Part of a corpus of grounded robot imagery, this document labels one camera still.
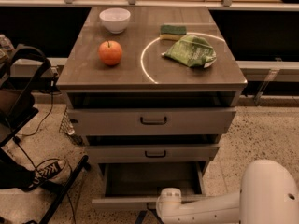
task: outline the gray countertop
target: gray countertop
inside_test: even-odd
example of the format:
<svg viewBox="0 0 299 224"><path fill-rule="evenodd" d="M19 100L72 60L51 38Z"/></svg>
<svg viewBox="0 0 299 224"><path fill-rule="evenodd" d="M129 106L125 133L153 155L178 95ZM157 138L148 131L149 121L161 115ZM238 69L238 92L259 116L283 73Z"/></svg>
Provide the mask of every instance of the gray countertop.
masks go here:
<svg viewBox="0 0 299 224"><path fill-rule="evenodd" d="M93 7L58 80L61 90L198 89L242 90L246 85L231 51L206 7L125 7L131 11L127 29L118 35L101 25ZM187 32L205 38L217 53L207 69L189 68L163 58L175 41L160 40L162 24L185 25ZM121 62L109 67L98 57L106 40L119 42Z"/></svg>

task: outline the speckled floor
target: speckled floor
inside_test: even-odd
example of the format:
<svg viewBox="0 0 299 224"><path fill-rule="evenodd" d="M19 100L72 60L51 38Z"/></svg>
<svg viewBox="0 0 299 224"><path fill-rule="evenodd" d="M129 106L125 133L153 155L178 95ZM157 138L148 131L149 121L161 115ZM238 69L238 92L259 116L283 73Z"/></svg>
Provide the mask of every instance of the speckled floor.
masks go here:
<svg viewBox="0 0 299 224"><path fill-rule="evenodd" d="M38 101L36 107L39 114L21 133L32 133L50 110L49 104L40 104ZM299 185L299 98L263 98L261 104L256 106L251 98L241 97L236 110L233 124L222 137L221 148L204 175L206 195L215 196L239 190L247 165L258 159L279 162ZM48 158L66 158L74 168L84 154L84 147L74 145L65 134L59 132L64 111L65 105L54 104L37 134L22 139L22 147L34 163L39 164ZM30 162L12 142L3 149L17 163L30 167ZM102 182L94 163L91 165L92 169L81 172L68 193L75 209L76 223L135 223L138 212L99 213L93 209L91 199L101 193ZM10 223L38 222L52 199L53 195L43 189L30 193L18 189L0 190L0 216L10 220ZM67 197L50 223L75 223ZM147 213L143 223L158 221L152 213Z"/></svg>

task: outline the green plastic bag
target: green plastic bag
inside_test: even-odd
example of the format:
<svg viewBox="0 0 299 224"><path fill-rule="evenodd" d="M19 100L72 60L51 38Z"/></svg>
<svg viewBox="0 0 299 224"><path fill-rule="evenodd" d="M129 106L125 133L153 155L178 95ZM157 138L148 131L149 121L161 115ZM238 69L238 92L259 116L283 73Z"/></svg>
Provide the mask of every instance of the green plastic bag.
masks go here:
<svg viewBox="0 0 299 224"><path fill-rule="evenodd" d="M185 35L162 54L188 67L207 68L216 61L216 52L208 42L196 35Z"/></svg>

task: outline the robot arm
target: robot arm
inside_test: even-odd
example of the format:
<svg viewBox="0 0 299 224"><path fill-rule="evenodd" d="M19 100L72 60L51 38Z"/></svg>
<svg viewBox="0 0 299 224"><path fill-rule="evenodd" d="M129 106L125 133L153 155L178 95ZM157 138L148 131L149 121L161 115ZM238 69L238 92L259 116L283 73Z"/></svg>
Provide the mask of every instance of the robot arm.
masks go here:
<svg viewBox="0 0 299 224"><path fill-rule="evenodd" d="M167 224L299 223L296 183L284 167L268 160L248 166L238 192L182 204L179 189L163 189L156 205Z"/></svg>

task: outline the cabinet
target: cabinet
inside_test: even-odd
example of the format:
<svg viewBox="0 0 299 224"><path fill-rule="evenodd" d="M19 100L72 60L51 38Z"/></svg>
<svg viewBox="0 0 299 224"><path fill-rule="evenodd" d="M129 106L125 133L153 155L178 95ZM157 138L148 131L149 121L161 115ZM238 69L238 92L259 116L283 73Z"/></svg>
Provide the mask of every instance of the cabinet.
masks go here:
<svg viewBox="0 0 299 224"><path fill-rule="evenodd" d="M154 208L160 191L180 188L186 200L205 192L202 175L235 115L247 85L206 7L125 7L128 28L113 35L93 7L59 77L77 135L97 163L104 193L101 210ZM191 69L161 56L174 41L158 39L165 23L187 27L216 50L207 69ZM122 45L121 62L99 61L99 44Z"/></svg>

